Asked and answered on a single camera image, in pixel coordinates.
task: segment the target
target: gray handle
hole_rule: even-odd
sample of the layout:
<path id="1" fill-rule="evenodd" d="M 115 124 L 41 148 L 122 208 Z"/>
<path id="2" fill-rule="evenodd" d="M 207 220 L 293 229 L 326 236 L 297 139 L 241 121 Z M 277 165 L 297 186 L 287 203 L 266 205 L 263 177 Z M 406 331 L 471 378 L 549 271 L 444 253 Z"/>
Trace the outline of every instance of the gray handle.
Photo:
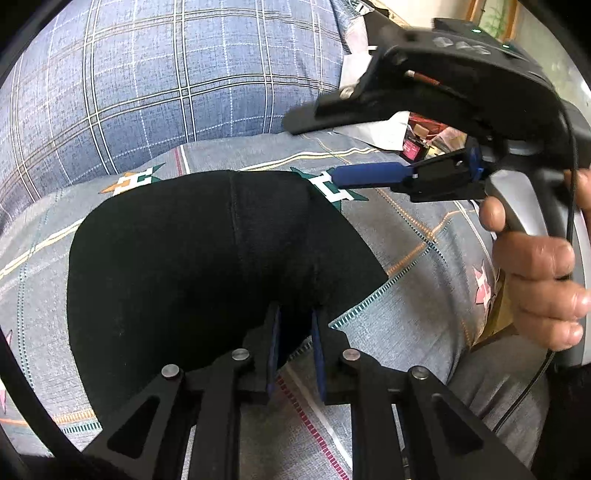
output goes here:
<path id="1" fill-rule="evenodd" d="M 505 207 L 509 229 L 528 235 L 566 236 L 568 207 L 558 194 L 563 188 L 563 176 L 559 171 L 539 169 L 529 177 L 518 171 L 499 170 L 488 177 L 487 195 L 498 198 Z M 585 288 L 591 287 L 591 243 L 580 210 L 575 212 L 573 248 L 575 268 L 573 281 Z M 557 353 L 556 365 L 577 367 L 591 362 L 591 314 L 579 319 L 583 326 L 583 338 L 578 345 Z"/>

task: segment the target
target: human hand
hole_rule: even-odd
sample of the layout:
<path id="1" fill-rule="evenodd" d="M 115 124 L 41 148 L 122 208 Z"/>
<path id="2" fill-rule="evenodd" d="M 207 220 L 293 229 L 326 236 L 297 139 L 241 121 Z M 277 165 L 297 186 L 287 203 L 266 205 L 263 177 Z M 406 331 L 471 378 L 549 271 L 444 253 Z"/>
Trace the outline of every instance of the human hand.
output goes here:
<path id="1" fill-rule="evenodd" d="M 583 211 L 587 230 L 591 226 L 591 171 L 579 170 L 577 204 Z M 565 172 L 570 184 L 570 172 Z M 480 208 L 480 222 L 500 233 L 493 244 L 495 265 L 506 273 L 514 325 L 519 334 L 554 351 L 580 342 L 583 327 L 577 319 L 591 310 L 591 291 L 570 281 L 559 280 L 574 268 L 574 251 L 561 238 L 503 232 L 505 209 L 488 197 Z"/>

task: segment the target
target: blue rubber tip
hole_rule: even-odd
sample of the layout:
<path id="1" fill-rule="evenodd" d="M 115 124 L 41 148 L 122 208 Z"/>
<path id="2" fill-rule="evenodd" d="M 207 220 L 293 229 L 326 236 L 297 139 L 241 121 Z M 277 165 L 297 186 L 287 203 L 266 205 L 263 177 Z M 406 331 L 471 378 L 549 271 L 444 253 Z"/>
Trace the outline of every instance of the blue rubber tip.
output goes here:
<path id="1" fill-rule="evenodd" d="M 332 182 L 341 189 L 386 187 L 413 175 L 413 168 L 398 162 L 364 163 L 337 167 Z"/>

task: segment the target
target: silver bolt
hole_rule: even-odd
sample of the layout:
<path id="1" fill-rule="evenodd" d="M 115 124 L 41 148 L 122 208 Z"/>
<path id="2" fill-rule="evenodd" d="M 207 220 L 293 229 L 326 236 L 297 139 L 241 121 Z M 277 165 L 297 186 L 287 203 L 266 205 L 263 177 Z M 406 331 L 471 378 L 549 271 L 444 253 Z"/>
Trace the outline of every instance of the silver bolt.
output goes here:
<path id="1" fill-rule="evenodd" d="M 242 362 L 251 356 L 251 353 L 245 348 L 237 348 L 232 352 L 232 358 L 238 362 Z"/>
<path id="2" fill-rule="evenodd" d="M 359 350 L 355 350 L 354 348 L 347 348 L 347 350 L 343 351 L 343 358 L 350 362 L 355 362 L 356 360 L 359 360 L 360 357 L 361 353 L 359 353 Z"/>
<path id="3" fill-rule="evenodd" d="M 347 98 L 351 97 L 351 95 L 353 95 L 354 91 L 355 91 L 354 86 L 345 87 L 340 91 L 339 97 L 341 100 L 346 100 Z"/>
<path id="4" fill-rule="evenodd" d="M 425 380 L 429 376 L 429 370 L 425 367 L 412 367 L 410 372 L 417 380 Z"/>
<path id="5" fill-rule="evenodd" d="M 181 369 L 178 367 L 178 365 L 175 364 L 168 364 L 168 365 L 164 365 L 162 367 L 162 376 L 168 380 L 176 377 L 178 375 L 178 373 L 181 371 Z"/>

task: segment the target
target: black folded garment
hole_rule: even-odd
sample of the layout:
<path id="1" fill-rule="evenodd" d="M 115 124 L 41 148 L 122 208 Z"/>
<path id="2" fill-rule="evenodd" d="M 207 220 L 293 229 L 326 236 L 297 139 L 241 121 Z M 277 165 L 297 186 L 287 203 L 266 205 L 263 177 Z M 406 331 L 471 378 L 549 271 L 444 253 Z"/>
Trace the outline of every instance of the black folded garment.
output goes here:
<path id="1" fill-rule="evenodd" d="M 117 195 L 70 250 L 70 346 L 100 421 L 162 366 L 209 365 L 280 302 L 280 364 L 387 276 L 351 224 L 289 172 L 214 171 Z"/>

